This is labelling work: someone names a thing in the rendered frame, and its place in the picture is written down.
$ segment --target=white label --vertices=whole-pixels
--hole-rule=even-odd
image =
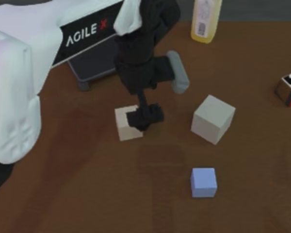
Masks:
[[[207,37],[214,2],[212,0],[197,0],[197,19],[195,34],[201,37]]]

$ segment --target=bottle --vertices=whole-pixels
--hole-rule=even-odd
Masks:
[[[210,43],[217,30],[222,0],[195,0],[191,37],[201,43]]]

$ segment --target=brown tabletop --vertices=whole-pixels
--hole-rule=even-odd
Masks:
[[[137,103],[117,77],[78,90],[66,64],[41,93],[43,129],[0,190],[0,233],[291,233],[291,108],[274,94],[291,73],[291,23],[219,24],[209,45],[180,23],[158,54],[191,79],[147,91],[165,122],[119,142],[114,109]],[[214,146],[190,132],[208,94],[236,107]],[[192,199],[193,167],[214,167],[213,199]]]

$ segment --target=small white box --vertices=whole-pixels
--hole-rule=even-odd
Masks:
[[[217,179],[214,168],[193,168],[191,189],[193,198],[213,198],[217,192]]]
[[[126,113],[134,112],[137,108],[138,106],[134,105],[115,109],[115,120],[120,141],[135,139],[144,135],[143,132],[130,127],[128,124]]]
[[[194,112],[191,131],[216,145],[230,127],[235,110],[231,105],[208,95]]]

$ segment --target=blue cube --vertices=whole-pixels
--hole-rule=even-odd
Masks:
[[[193,198],[213,198],[217,192],[214,168],[193,168],[191,189]]]

